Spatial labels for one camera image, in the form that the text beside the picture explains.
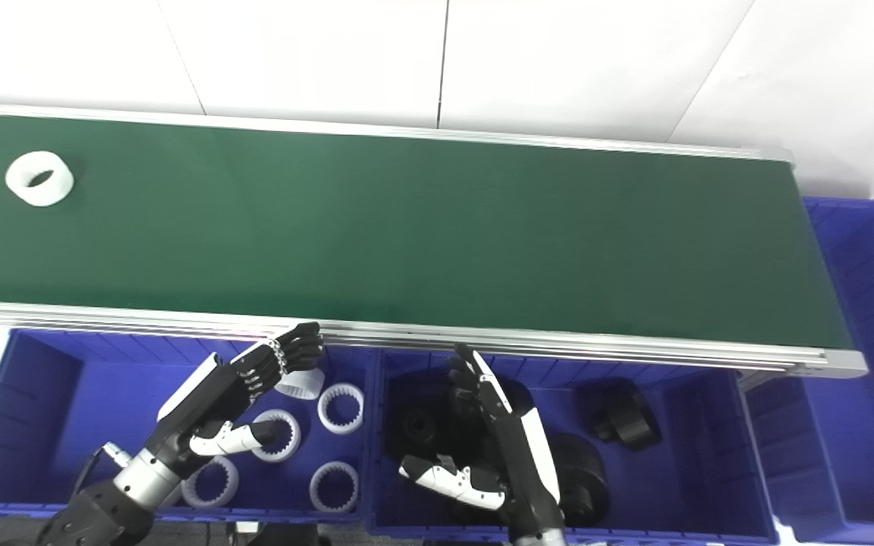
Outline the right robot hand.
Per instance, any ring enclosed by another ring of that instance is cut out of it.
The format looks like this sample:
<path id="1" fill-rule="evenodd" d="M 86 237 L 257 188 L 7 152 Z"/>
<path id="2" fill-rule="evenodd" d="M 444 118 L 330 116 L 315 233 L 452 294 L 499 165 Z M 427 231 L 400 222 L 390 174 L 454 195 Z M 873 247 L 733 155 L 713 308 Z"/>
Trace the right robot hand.
<path id="1" fill-rule="evenodd" d="M 565 545 L 554 457 L 527 388 L 504 387 L 481 353 L 448 357 L 450 449 L 405 455 L 398 473 L 458 504 L 495 512 L 513 545 Z"/>

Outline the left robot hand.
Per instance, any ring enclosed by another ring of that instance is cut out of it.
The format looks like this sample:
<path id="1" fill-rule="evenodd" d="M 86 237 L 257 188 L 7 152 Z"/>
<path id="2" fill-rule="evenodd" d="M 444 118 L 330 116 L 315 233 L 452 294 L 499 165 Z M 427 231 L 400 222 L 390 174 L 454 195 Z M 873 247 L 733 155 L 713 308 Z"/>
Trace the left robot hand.
<path id="1" fill-rule="evenodd" d="M 319 323 L 302 322 L 278 337 L 262 339 L 231 362 L 209 356 L 214 369 L 159 418 L 143 446 L 153 460 L 187 479 L 209 462 L 190 448 L 193 436 L 214 435 L 225 422 L 233 424 L 286 375 L 314 369 L 322 353 Z"/>

